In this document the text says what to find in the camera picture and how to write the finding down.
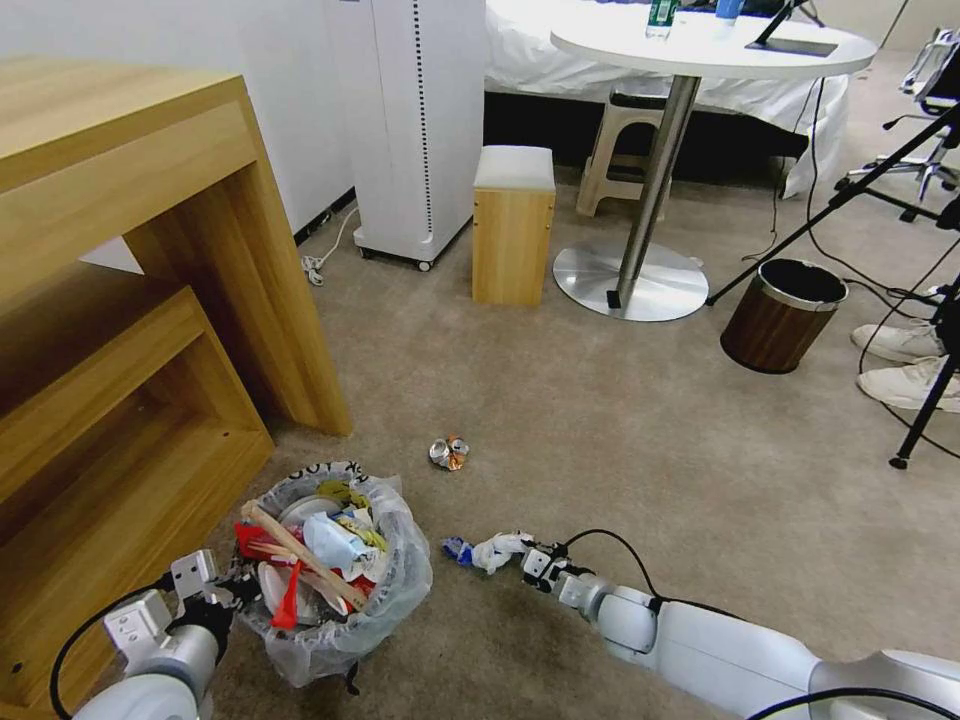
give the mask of white round table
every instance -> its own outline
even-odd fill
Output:
[[[585,242],[557,256],[553,275],[570,298],[610,317],[645,322],[674,320],[703,306],[709,287],[699,265],[650,242],[700,79],[814,80],[861,70],[877,52],[864,38],[798,22],[783,23],[773,38],[836,48],[827,57],[748,48],[769,22],[741,17],[731,28],[710,13],[678,12],[670,37],[660,40],[619,13],[574,9],[557,18],[551,40],[562,50],[674,76],[630,235],[625,242]]]

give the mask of water bottle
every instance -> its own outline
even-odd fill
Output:
[[[743,9],[744,0],[717,0],[717,17],[724,25],[733,25]]]
[[[651,0],[650,19],[647,21],[647,37],[666,40],[673,27],[673,16],[680,0]]]

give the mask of plastic stool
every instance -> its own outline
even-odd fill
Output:
[[[613,89],[607,99],[607,104],[603,108],[603,120],[600,122],[600,129],[597,131],[593,155],[587,158],[586,165],[583,168],[580,194],[577,196],[577,212],[580,215],[593,217],[597,212],[597,204],[603,198],[640,199],[643,182],[611,180],[607,177],[607,173],[610,171],[611,164],[630,165],[646,169],[649,157],[614,156],[617,138],[620,137],[620,133],[625,128],[637,123],[653,125],[655,130],[659,130],[665,105],[665,97],[633,95],[622,89]]]
[[[473,202],[473,300],[539,305],[557,190],[553,151],[488,145]]]

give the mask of white sneaker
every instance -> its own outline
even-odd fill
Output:
[[[857,378],[857,385],[867,395],[885,405],[904,410],[919,410],[926,402],[930,388],[946,361],[945,357],[921,358],[912,365],[871,370]],[[947,412],[960,412],[960,379],[957,379],[956,375],[947,384],[937,407]]]
[[[867,348],[868,353],[895,362],[913,362],[946,354],[933,325],[926,320],[911,320],[910,323],[911,328],[883,326],[879,331],[876,325],[863,325],[850,334],[850,339],[861,350]]]

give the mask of brown wastebasket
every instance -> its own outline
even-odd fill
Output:
[[[819,265],[768,260],[740,300],[720,345],[751,370],[792,372],[847,293],[843,280]]]

